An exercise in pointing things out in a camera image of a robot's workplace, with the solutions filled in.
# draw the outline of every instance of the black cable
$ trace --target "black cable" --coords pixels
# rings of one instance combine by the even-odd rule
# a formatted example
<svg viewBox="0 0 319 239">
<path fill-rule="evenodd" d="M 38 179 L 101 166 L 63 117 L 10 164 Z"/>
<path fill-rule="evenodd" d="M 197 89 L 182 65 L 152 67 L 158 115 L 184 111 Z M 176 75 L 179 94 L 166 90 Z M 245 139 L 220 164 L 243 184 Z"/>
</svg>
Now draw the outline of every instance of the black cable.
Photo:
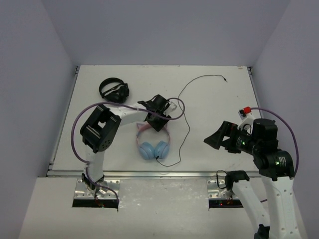
<svg viewBox="0 0 319 239">
<path fill-rule="evenodd" d="M 197 80 L 198 78 L 201 78 L 201 77 L 204 77 L 204 76 L 212 76 L 212 77 L 220 76 L 220 77 L 222 77 L 222 78 L 224 79 L 224 81 L 227 82 L 226 78 L 225 78 L 224 76 L 222 76 L 222 75 L 202 75 L 202 76 L 198 76 L 198 77 L 192 79 L 190 82 L 188 82 L 188 83 L 184 86 L 184 88 L 181 90 L 181 92 L 179 93 L 179 95 L 177 96 L 177 98 L 179 99 L 181 93 L 183 93 L 183 91 L 186 89 L 186 87 L 187 87 L 190 83 L 192 83 L 194 80 Z M 181 107 L 179 101 L 178 101 L 178 106 L 179 106 L 179 108 L 182 110 L 182 107 Z M 171 165 L 164 165 L 164 164 L 162 164 L 161 162 L 159 162 L 158 159 L 156 159 L 156 161 L 157 161 L 160 165 L 162 165 L 162 166 L 164 166 L 164 167 L 172 167 L 172 166 L 177 165 L 177 164 L 179 164 L 179 163 L 181 162 L 180 151 L 181 151 L 181 148 L 183 147 L 183 145 L 184 145 L 184 143 L 185 143 L 185 141 L 186 141 L 186 139 L 187 139 L 187 137 L 188 137 L 188 135 L 189 135 L 189 133 L 190 133 L 190 125 L 189 125 L 189 123 L 188 123 L 188 121 L 187 121 L 187 118 L 186 118 L 185 109 L 184 109 L 184 118 L 185 118 L 185 122 L 186 122 L 186 124 L 187 124 L 187 126 L 188 126 L 188 132 L 187 132 L 187 134 L 186 134 L 186 136 L 185 136 L 185 138 L 184 138 L 183 142 L 181 143 L 181 145 L 180 145 L 180 147 L 179 147 L 179 150 L 178 150 L 179 161 L 178 161 L 177 163 L 174 163 L 174 164 L 171 164 Z"/>
</svg>

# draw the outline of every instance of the blue headphones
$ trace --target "blue headphones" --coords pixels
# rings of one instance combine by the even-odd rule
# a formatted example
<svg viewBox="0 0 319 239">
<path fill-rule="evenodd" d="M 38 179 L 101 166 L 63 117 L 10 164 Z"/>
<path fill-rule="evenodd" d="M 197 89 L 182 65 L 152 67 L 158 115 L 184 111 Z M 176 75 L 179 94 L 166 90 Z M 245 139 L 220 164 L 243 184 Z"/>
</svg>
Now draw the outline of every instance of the blue headphones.
<svg viewBox="0 0 319 239">
<path fill-rule="evenodd" d="M 139 144 L 139 137 L 141 133 L 149 128 L 152 128 L 149 124 L 143 125 L 137 123 L 137 127 L 139 128 L 138 133 L 136 134 L 136 145 L 139 149 L 139 152 L 143 159 L 149 160 L 152 158 L 166 158 L 169 152 L 169 146 L 170 146 L 170 135 L 169 132 L 167 131 L 166 126 L 163 128 L 163 130 L 167 133 L 168 135 L 168 143 L 164 141 L 160 141 L 155 148 L 148 143 L 148 142 L 143 142 L 142 144 Z"/>
</svg>

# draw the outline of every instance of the headphones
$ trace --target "headphones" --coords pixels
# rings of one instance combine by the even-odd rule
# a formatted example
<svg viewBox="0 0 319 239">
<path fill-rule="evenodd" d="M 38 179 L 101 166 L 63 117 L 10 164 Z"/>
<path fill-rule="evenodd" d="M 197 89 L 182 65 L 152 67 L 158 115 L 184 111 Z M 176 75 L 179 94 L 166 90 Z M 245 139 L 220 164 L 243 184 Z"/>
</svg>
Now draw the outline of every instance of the headphones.
<svg viewBox="0 0 319 239">
<path fill-rule="evenodd" d="M 142 126 L 142 124 L 137 123 L 137 127 L 139 129 L 138 133 L 136 134 L 136 145 L 138 147 L 138 150 L 142 156 L 143 159 L 149 160 L 152 158 L 166 158 L 169 152 L 169 147 L 170 147 L 170 135 L 169 132 L 165 127 L 163 127 L 163 131 L 165 131 L 168 135 L 168 143 L 161 141 L 157 144 L 155 148 L 148 143 L 148 142 L 143 142 L 142 144 L 139 144 L 139 137 L 141 133 L 149 128 L 152 128 L 149 124 L 146 124 Z"/>
<path fill-rule="evenodd" d="M 110 83 L 119 84 L 102 93 L 102 89 Z M 99 92 L 101 97 L 107 101 L 124 103 L 129 96 L 130 90 L 127 83 L 124 83 L 124 81 L 119 78 L 111 77 L 102 81 L 99 87 Z"/>
</svg>

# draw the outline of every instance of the metal mounting plate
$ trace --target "metal mounting plate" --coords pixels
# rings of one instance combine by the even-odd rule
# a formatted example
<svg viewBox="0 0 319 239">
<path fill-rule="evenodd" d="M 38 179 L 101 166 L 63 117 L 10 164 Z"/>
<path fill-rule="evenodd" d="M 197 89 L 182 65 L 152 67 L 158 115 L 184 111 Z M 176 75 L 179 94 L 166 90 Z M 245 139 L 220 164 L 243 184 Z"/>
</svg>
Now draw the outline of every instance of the metal mounting plate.
<svg viewBox="0 0 319 239">
<path fill-rule="evenodd" d="M 225 187 L 224 178 L 218 178 L 219 186 L 221 188 Z M 227 200 L 230 196 L 233 196 L 233 200 L 238 200 L 236 195 L 233 195 L 231 192 L 227 191 L 227 189 L 220 189 L 217 186 L 217 179 L 209 179 L 207 181 L 207 191 L 208 191 L 208 199 L 210 200 Z"/>
<path fill-rule="evenodd" d="M 100 183 L 100 184 L 113 189 L 117 194 L 119 194 L 119 190 L 120 190 L 119 179 L 104 179 L 103 183 Z M 96 197 L 100 200 L 116 200 L 115 194 L 106 189 L 100 189 L 99 192 L 96 193 Z M 89 189 L 87 185 L 84 182 L 82 182 L 81 179 L 78 179 L 76 183 L 73 199 L 83 199 L 83 200 L 94 199 L 94 191 Z"/>
</svg>

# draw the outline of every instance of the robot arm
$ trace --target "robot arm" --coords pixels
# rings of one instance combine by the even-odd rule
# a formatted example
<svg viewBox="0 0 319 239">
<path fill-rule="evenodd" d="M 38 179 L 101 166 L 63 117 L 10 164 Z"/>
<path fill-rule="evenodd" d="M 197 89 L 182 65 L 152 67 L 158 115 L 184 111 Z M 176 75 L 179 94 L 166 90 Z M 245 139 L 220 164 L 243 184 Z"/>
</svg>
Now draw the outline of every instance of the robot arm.
<svg viewBox="0 0 319 239">
<path fill-rule="evenodd" d="M 86 166 L 90 179 L 96 183 L 103 179 L 103 161 L 105 150 L 110 147 L 115 134 L 120 126 L 147 121 L 156 131 L 160 131 L 169 121 L 169 114 L 177 105 L 160 95 L 150 101 L 140 101 L 128 107 L 107 108 L 97 106 L 81 127 L 80 133 L 86 146 Z M 161 118 L 153 116 L 154 112 Z M 86 173 L 82 174 L 83 181 L 94 190 L 95 186 L 87 179 Z"/>
<path fill-rule="evenodd" d="M 243 117 L 240 125 L 224 121 L 219 130 L 204 142 L 215 149 L 223 146 L 230 153 L 244 151 L 254 157 L 254 163 L 266 189 L 270 227 L 267 227 L 268 220 L 262 218 L 262 215 L 266 214 L 260 208 L 260 202 L 256 202 L 257 197 L 252 196 L 254 193 L 249 190 L 247 182 L 237 180 L 230 188 L 241 200 L 252 222 L 256 232 L 254 238 L 301 239 L 293 201 L 293 160 L 288 152 L 278 149 L 278 128 L 273 120 L 254 119 L 250 108 L 241 110 L 240 115 Z M 252 134 L 247 132 L 246 124 L 252 126 Z"/>
<path fill-rule="evenodd" d="M 228 172 L 225 177 L 225 185 L 228 191 L 234 193 L 246 210 L 253 229 L 258 231 L 260 225 L 270 226 L 269 215 L 261 205 L 245 171 Z"/>
</svg>

